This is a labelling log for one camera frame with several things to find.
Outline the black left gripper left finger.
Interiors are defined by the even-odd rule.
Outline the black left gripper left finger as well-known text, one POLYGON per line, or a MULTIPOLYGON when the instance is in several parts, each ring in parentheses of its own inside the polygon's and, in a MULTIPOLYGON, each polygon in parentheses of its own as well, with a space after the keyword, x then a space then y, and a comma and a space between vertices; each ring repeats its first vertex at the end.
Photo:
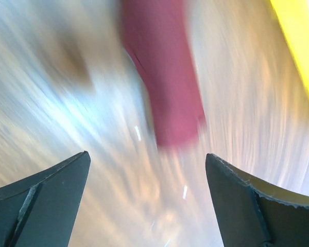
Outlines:
POLYGON ((90 168, 84 151, 0 188, 0 246, 68 246, 90 168))

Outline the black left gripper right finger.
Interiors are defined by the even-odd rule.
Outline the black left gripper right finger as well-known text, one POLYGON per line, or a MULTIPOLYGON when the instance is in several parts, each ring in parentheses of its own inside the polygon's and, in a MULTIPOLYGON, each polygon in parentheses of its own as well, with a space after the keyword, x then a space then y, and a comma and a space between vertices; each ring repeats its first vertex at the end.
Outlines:
POLYGON ((224 246, 309 246, 309 196, 270 184, 214 154, 207 181, 224 246))

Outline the dark red cloth napkin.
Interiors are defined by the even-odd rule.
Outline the dark red cloth napkin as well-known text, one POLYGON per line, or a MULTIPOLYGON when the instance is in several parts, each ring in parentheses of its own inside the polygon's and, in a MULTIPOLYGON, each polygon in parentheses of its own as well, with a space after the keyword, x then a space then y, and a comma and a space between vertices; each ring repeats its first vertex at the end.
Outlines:
POLYGON ((122 1, 124 47, 145 84, 159 147, 180 147, 205 123, 184 1, 122 1))

